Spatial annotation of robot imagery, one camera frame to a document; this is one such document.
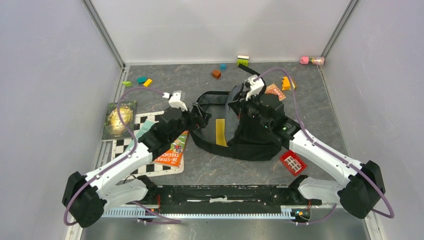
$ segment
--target black bag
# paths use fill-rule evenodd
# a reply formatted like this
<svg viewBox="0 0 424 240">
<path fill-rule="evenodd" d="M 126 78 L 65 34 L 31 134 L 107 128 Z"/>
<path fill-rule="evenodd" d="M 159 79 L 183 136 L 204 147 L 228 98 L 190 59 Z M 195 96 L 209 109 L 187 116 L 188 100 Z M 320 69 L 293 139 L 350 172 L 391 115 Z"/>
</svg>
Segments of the black bag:
<svg viewBox="0 0 424 240">
<path fill-rule="evenodd" d="M 270 132 L 257 121 L 229 106 L 242 86 L 229 91 L 208 91 L 197 102 L 212 115 L 206 128 L 191 131 L 194 143 L 205 151 L 224 157 L 269 161 L 282 147 Z"/>
</svg>

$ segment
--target gray marbled tabletop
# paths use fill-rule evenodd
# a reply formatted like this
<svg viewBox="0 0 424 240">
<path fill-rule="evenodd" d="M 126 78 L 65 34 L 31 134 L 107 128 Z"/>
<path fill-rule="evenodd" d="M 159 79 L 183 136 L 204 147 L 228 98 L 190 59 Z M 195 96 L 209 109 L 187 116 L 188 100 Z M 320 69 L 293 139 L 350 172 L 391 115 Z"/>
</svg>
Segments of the gray marbled tabletop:
<svg viewBox="0 0 424 240">
<path fill-rule="evenodd" d="M 296 81 L 296 100 L 306 128 L 321 141 L 346 153 L 324 81 L 316 66 L 301 65 L 297 62 L 268 62 L 251 63 L 249 67 L 259 73 L 273 67 L 286 69 Z M 235 63 L 229 63 L 227 69 L 222 71 L 221 78 L 217 80 L 212 77 L 212 71 L 218 68 L 219 64 L 131 66 L 127 81 L 131 81 L 132 86 L 126 87 L 125 91 L 138 86 L 137 78 L 147 76 L 153 80 L 150 88 L 169 93 L 184 91 L 185 103 L 191 107 L 202 93 L 230 91 L 249 77 L 249 74 L 239 69 Z M 263 79 L 267 85 L 275 83 L 281 88 L 282 78 L 283 74 L 276 71 Z M 287 96 L 283 100 L 285 112 L 290 118 L 296 119 L 292 92 L 288 90 L 284 91 L 284 94 Z M 146 90 L 130 92 L 125 100 L 137 100 L 137 113 L 163 111 L 169 106 L 163 98 Z M 279 161 L 285 151 L 282 149 L 271 161 L 236 160 L 206 152 L 189 138 L 184 151 L 184 171 L 151 179 L 158 185 L 289 184 L 295 177 Z M 304 161 L 308 167 L 302 174 L 316 179 L 332 179 L 309 160 Z"/>
</svg>

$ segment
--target checkerboard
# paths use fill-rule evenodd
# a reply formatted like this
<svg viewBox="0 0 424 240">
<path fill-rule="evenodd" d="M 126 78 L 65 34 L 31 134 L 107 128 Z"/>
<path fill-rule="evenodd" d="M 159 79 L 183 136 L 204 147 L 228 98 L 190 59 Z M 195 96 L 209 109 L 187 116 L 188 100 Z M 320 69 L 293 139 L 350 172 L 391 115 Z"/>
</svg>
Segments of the checkerboard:
<svg viewBox="0 0 424 240">
<path fill-rule="evenodd" d="M 160 116 L 163 113 L 164 111 L 136 114 L 135 122 L 134 122 L 134 134 L 137 135 L 137 133 L 143 127 L 143 123 L 146 122 L 146 120 L 150 120 L 157 123 L 159 121 Z M 121 155 L 122 153 L 124 153 L 127 147 L 130 145 L 131 141 L 132 141 L 131 138 L 114 140 L 112 143 L 111 158 L 114 159 L 118 157 L 119 155 Z M 135 175 L 136 177 L 141 175 L 154 177 L 154 176 L 162 176 L 162 175 L 169 175 L 169 174 L 179 174 L 183 172 L 183 170 L 184 170 L 184 156 L 182 156 L 181 158 L 181 163 L 179 164 L 179 167 L 165 166 L 162 164 L 151 163 L 151 164 L 147 164 L 140 167 L 139 169 L 133 171 L 131 174 Z"/>
</svg>

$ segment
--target book cover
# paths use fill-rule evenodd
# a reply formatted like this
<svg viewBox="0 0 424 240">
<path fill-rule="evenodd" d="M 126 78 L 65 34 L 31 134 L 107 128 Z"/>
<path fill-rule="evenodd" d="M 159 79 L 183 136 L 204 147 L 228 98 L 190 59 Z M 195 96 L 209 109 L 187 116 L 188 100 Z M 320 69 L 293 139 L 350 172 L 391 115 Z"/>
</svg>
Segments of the book cover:
<svg viewBox="0 0 424 240">
<path fill-rule="evenodd" d="M 154 160 L 157 164 L 179 167 L 183 157 L 189 131 L 184 131 L 170 146 L 170 149 Z"/>
<path fill-rule="evenodd" d="M 283 101 L 284 99 L 286 99 L 286 95 L 284 95 L 284 93 L 279 89 L 279 87 L 275 83 L 267 86 L 266 87 L 266 90 L 265 90 L 265 93 L 266 94 L 275 94 L 275 95 L 277 95 L 278 96 L 278 99 L 280 101 Z"/>
<path fill-rule="evenodd" d="M 103 125 L 102 141 L 120 140 L 131 138 L 130 133 L 121 123 L 118 117 L 117 102 L 107 105 L 106 120 Z M 124 101 L 120 103 L 119 112 L 123 121 L 131 131 L 134 130 L 134 118 L 137 109 L 137 101 Z"/>
</svg>

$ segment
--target brown cube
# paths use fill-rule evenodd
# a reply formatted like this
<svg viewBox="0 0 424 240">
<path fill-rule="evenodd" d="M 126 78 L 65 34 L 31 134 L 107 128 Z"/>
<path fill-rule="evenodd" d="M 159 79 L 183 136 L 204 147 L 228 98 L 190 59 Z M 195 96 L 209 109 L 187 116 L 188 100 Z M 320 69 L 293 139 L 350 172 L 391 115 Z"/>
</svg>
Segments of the brown cube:
<svg viewBox="0 0 424 240">
<path fill-rule="evenodd" d="M 220 71 L 218 71 L 218 70 L 213 70 L 213 72 L 212 72 L 212 77 L 214 77 L 214 78 L 216 78 L 216 79 L 219 79 L 220 77 L 221 77 L 221 72 Z"/>
</svg>

